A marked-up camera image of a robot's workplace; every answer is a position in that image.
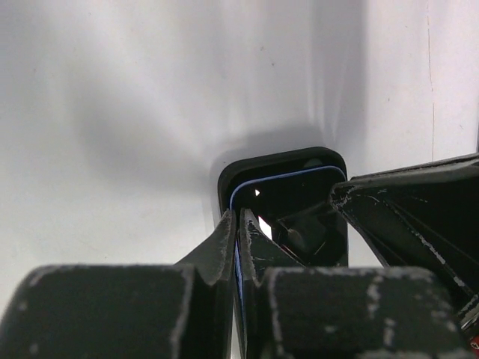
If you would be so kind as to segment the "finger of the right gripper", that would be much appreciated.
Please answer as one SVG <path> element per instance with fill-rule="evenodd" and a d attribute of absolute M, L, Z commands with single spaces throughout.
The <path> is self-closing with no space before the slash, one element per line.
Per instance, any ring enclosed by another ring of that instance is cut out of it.
<path fill-rule="evenodd" d="M 353 177 L 329 202 L 384 266 L 418 266 L 448 289 L 462 325 L 478 318 L 478 155 Z"/>

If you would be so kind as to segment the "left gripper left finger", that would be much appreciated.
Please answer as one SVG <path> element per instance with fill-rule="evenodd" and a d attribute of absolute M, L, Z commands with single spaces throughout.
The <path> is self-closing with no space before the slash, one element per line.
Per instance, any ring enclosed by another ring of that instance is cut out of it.
<path fill-rule="evenodd" d="M 1 319 L 3 358 L 228 358 L 236 216 L 173 265 L 50 265 Z"/>

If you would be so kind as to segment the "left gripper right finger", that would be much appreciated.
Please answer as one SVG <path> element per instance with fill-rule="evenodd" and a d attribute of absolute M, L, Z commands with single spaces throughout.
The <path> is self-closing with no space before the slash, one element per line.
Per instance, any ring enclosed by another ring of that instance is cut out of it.
<path fill-rule="evenodd" d="M 418 267 L 302 267 L 239 216 L 244 358 L 468 358 L 448 295 Z"/>

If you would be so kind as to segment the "black smartphone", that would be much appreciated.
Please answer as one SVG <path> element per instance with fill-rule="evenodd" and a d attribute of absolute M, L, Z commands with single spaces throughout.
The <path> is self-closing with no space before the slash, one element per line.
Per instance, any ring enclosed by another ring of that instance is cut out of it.
<path fill-rule="evenodd" d="M 225 192 L 222 208 L 238 219 L 235 310 L 242 358 L 254 348 L 253 286 L 267 268 L 347 265 L 347 225 L 328 203 L 332 186 L 346 178 L 344 166 L 312 159 L 241 171 Z"/>

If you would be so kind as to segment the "black phone case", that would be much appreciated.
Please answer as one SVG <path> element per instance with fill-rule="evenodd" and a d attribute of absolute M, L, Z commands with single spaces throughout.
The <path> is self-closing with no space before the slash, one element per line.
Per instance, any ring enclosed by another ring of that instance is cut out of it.
<path fill-rule="evenodd" d="M 241 159 L 219 175 L 219 208 L 251 210 L 303 265 L 347 266 L 347 224 L 329 203 L 334 185 L 346 180 L 343 157 L 325 147 Z"/>

